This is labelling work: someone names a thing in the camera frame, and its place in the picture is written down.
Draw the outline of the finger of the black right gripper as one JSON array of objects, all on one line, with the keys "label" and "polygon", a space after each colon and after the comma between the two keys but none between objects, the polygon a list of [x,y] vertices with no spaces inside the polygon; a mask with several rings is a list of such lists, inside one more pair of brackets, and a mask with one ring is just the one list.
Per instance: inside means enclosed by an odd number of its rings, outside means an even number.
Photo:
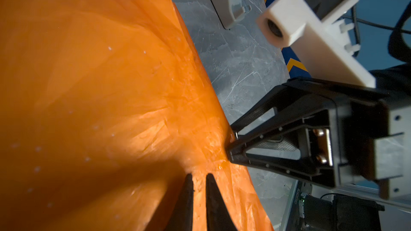
[{"label": "finger of the black right gripper", "polygon": [[253,128],[248,135],[297,135],[334,128],[332,82],[313,78],[294,78],[274,87],[250,110],[231,124],[239,132],[267,111],[275,115]]}]

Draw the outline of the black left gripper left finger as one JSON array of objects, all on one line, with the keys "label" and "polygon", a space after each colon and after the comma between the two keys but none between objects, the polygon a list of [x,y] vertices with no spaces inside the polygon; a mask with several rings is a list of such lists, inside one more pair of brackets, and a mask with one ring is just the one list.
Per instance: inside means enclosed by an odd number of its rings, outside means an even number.
[{"label": "black left gripper left finger", "polygon": [[182,190],[165,227],[165,231],[192,231],[193,229],[193,206],[194,206],[193,176],[187,174]]}]

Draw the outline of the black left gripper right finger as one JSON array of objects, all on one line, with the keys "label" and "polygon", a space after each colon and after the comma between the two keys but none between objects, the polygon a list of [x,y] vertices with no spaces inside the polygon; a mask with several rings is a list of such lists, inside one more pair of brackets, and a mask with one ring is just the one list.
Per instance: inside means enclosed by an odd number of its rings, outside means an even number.
[{"label": "black left gripper right finger", "polygon": [[237,231],[212,173],[206,176],[206,218],[208,231]]}]

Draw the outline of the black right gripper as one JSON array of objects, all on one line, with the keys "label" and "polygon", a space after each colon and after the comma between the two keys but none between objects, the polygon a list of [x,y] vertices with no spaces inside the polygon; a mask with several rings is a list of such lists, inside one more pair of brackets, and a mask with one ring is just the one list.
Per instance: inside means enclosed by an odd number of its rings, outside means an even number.
[{"label": "black right gripper", "polygon": [[[348,160],[382,199],[411,193],[411,97],[404,92],[334,85],[349,97]],[[336,185],[335,109],[282,109],[227,148],[230,162],[323,187]]]}]

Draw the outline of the yellow wrapping paper sheet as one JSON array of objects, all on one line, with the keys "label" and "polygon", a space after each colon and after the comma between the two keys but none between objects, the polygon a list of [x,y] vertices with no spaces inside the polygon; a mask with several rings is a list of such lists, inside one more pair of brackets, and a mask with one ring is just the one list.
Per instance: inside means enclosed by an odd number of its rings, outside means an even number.
[{"label": "yellow wrapping paper sheet", "polygon": [[1,0],[1,230],[163,230],[186,174],[270,231],[172,0]]}]

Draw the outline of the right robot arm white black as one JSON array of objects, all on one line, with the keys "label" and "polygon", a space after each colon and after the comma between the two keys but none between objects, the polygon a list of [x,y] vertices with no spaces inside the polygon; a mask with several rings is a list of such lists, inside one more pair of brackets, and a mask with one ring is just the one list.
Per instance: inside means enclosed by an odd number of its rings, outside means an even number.
[{"label": "right robot arm white black", "polygon": [[336,188],[363,177],[385,200],[411,192],[411,49],[405,9],[389,54],[401,64],[374,70],[376,88],[297,77],[276,86],[232,124],[241,131],[270,109],[275,115],[226,149],[230,162]]}]

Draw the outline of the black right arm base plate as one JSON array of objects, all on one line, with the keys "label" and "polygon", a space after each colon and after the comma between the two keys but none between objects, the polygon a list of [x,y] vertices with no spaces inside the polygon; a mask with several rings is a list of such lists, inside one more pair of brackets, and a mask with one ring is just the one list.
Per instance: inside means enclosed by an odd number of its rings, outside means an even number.
[{"label": "black right arm base plate", "polygon": [[385,206],[371,200],[329,193],[311,194],[310,183],[297,181],[280,225],[281,231],[380,231]]}]

